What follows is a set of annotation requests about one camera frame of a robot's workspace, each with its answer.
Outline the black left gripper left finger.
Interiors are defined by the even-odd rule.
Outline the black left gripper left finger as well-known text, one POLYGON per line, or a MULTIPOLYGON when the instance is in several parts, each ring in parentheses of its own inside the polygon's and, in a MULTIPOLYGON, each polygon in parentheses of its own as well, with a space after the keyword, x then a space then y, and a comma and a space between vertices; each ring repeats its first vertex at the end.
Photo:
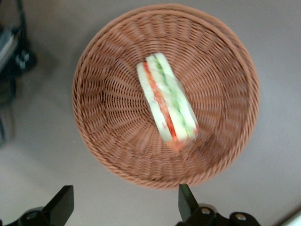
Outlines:
POLYGON ((26 211, 10 226, 64 226, 74 211, 74 188, 63 186, 43 208, 26 211))

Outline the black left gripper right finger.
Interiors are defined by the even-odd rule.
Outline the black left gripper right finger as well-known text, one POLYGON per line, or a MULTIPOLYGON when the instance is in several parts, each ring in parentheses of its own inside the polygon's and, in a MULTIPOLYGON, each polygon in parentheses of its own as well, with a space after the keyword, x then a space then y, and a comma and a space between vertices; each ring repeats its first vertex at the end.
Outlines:
POLYGON ((207 205, 199 205, 187 184, 178 188, 178 209, 182 220, 178 226, 259 226, 250 214, 233 212, 228 218, 207 205))

